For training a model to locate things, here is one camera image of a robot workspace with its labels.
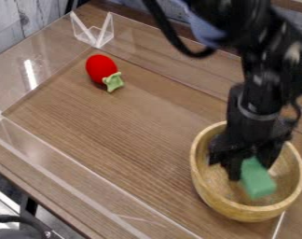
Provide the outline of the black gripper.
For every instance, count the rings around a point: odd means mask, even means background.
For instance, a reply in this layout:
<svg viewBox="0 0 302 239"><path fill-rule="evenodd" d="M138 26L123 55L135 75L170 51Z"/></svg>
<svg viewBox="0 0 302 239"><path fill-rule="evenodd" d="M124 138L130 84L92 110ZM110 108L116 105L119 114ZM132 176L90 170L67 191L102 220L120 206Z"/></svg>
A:
<svg viewBox="0 0 302 239"><path fill-rule="evenodd" d="M214 137L208 146L210 164L220 164L228 179L238 181L242 163L256 156L270 169L280 154L284 142L292 138L294 121L272 116L250 117L242 106L242 84L236 84L228 94L226 129Z"/></svg>

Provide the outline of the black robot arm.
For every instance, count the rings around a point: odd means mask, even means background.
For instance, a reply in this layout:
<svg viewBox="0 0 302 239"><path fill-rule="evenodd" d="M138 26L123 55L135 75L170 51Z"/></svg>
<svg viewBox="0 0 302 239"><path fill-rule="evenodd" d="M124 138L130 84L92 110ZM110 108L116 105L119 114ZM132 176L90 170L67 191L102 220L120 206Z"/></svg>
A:
<svg viewBox="0 0 302 239"><path fill-rule="evenodd" d="M270 0L176 2L204 52L231 47L242 58L244 81L230 89L227 126L210 145L210 163L222 164L238 181L247 158L255 156L264 168L272 167L302 115L302 33ZM287 105L295 118L280 115Z"/></svg>

